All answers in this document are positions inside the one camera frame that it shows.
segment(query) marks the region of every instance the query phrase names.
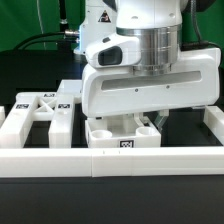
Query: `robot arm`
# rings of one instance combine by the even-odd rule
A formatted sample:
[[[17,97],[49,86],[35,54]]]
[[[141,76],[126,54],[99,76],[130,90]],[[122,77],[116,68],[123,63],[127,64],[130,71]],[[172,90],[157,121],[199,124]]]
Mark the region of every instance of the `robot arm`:
[[[82,89],[87,116],[216,102],[220,50],[181,52],[179,48],[181,10],[188,2],[117,0],[116,33],[87,47],[89,64],[83,73]]]

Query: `white plastic frame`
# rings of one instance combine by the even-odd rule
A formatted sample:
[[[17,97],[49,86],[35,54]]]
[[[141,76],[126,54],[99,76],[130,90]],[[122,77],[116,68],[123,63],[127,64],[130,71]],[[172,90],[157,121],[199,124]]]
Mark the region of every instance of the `white plastic frame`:
[[[68,85],[72,84],[64,82],[58,93],[66,94]],[[206,107],[204,122],[223,144],[224,113]],[[208,174],[224,174],[224,147],[0,149],[2,178]]]

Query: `black cable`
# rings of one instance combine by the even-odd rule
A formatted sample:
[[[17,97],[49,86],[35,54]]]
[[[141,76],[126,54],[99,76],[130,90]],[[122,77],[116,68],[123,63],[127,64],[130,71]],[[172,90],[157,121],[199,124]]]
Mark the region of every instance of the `black cable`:
[[[39,43],[56,43],[56,42],[57,42],[57,40],[38,40],[38,41],[33,41],[31,43],[26,44],[21,49],[22,50],[25,50],[27,47],[29,47],[30,45],[33,45],[33,44],[39,44]]]
[[[29,46],[31,46],[31,45],[33,45],[33,44],[39,44],[39,43],[57,43],[57,42],[59,42],[59,41],[61,41],[61,40],[39,40],[39,41],[33,41],[33,42],[31,42],[31,43],[26,44],[26,45],[23,46],[21,49],[22,49],[22,50],[25,50],[27,47],[29,47]],[[69,39],[66,39],[66,40],[63,40],[63,41],[65,41],[65,42],[71,42],[71,43],[77,43],[76,40],[69,40]]]
[[[50,36],[59,36],[59,35],[64,35],[64,34],[65,34],[64,32],[55,32],[55,33],[44,33],[44,34],[35,35],[35,36],[25,39],[24,41],[22,41],[21,43],[16,45],[14,47],[14,50],[19,50],[19,48],[22,47],[24,44],[27,44],[30,41],[35,40],[35,39],[39,39],[39,38],[43,38],[43,37],[50,37]]]
[[[202,36],[201,36],[201,32],[198,27],[198,21],[197,21],[197,16],[196,16],[196,12],[197,12],[196,1],[197,0],[191,0],[191,21],[192,21],[194,32],[197,36],[198,42],[200,43],[202,41]]]

